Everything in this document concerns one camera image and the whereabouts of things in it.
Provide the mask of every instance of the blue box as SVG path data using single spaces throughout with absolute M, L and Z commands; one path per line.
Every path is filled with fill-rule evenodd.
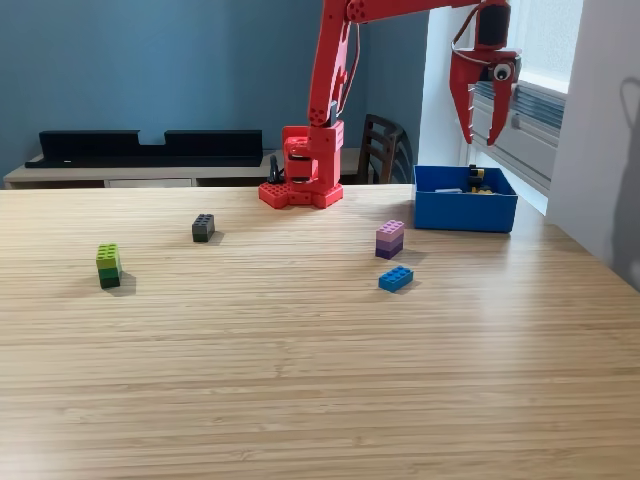
M 469 191 L 469 167 L 415 167 L 415 228 L 509 233 L 513 230 L 518 195 L 499 168 L 484 169 L 483 185 L 498 195 L 436 193 Z

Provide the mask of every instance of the gray lego brick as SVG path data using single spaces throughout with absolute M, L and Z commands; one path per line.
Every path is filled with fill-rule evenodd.
M 203 213 L 198 216 L 193 222 L 191 231 L 194 235 L 213 235 L 213 232 L 216 231 L 213 215 Z
M 193 241 L 196 243 L 208 243 L 209 240 L 211 240 L 211 237 L 213 236 L 213 232 L 211 232 L 211 234 L 207 235 L 202 235 L 199 233 L 194 233 L 193 234 Z

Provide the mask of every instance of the dark green lego brick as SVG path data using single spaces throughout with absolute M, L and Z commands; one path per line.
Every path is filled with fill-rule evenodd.
M 122 275 L 122 270 L 119 268 L 101 268 L 98 270 L 100 280 L 104 280 L 106 278 L 120 278 L 120 275 Z
M 119 278 L 101 278 L 100 279 L 100 286 L 103 289 L 119 287 L 120 286 L 120 279 Z

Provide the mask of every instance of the pink lego brick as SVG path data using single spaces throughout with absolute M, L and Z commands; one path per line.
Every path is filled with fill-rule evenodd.
M 391 220 L 381 226 L 376 232 L 376 240 L 393 242 L 404 235 L 404 223 Z

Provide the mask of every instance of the wooden chair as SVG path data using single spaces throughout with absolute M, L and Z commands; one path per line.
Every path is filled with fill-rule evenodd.
M 399 174 L 396 176 L 404 177 L 401 180 L 406 183 L 412 181 L 411 146 L 404 129 L 397 123 L 376 115 L 367 115 L 356 183 L 369 183 L 371 156 L 380 161 L 379 172 L 374 167 L 373 183 L 391 183 L 394 173 Z

